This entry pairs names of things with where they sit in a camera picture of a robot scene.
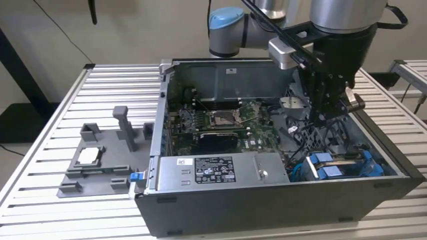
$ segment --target metal rail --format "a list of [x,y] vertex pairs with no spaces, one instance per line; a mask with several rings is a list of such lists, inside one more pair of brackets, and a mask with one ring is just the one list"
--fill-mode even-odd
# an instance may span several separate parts
[[[159,65],[97,65],[85,70],[0,192],[0,240],[149,240],[139,209],[127,194],[58,198],[81,141],[83,123],[119,128],[115,105],[127,105],[133,126],[153,121]],[[427,126],[361,70],[355,92],[366,112],[427,177]],[[427,182],[399,200],[382,203],[361,222],[209,234],[205,239],[410,239],[427,237]]]

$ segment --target small white component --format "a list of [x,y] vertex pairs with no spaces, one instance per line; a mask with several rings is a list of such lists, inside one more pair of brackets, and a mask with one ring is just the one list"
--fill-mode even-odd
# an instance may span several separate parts
[[82,150],[79,155],[79,163],[81,164],[91,164],[94,161],[97,161],[99,157],[101,150],[98,147],[87,147]]
[[293,126],[293,127],[289,128],[287,132],[291,134],[291,133],[294,133],[298,129],[299,129],[298,126]]

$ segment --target blue latch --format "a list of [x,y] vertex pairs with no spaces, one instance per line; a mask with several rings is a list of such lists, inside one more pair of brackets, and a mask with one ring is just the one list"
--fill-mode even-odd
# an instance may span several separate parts
[[139,182],[145,180],[145,172],[133,172],[130,176],[131,182]]

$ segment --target printed label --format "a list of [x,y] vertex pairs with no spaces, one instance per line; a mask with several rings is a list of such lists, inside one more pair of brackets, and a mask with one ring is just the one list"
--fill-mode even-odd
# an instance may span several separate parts
[[194,165],[194,159],[193,158],[178,158],[177,165]]
[[231,156],[195,158],[194,168],[198,184],[234,183],[237,181]]

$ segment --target metal frame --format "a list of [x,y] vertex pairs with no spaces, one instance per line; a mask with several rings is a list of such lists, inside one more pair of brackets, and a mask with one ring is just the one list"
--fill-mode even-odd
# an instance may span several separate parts
[[[110,117],[111,109],[126,104],[133,125],[142,126],[155,116],[159,77],[159,65],[97,65],[94,70],[83,71],[0,192],[0,239],[155,239],[127,194],[59,199],[57,193],[81,141],[82,123],[98,122],[102,129],[119,128]],[[367,115],[427,177],[427,126],[365,70],[357,75],[355,92],[366,101]],[[285,237],[423,239],[427,182],[403,199],[382,203],[361,222],[217,233],[205,239]]]
[[395,60],[389,72],[397,73],[418,89],[409,91],[409,94],[427,94],[427,60]]

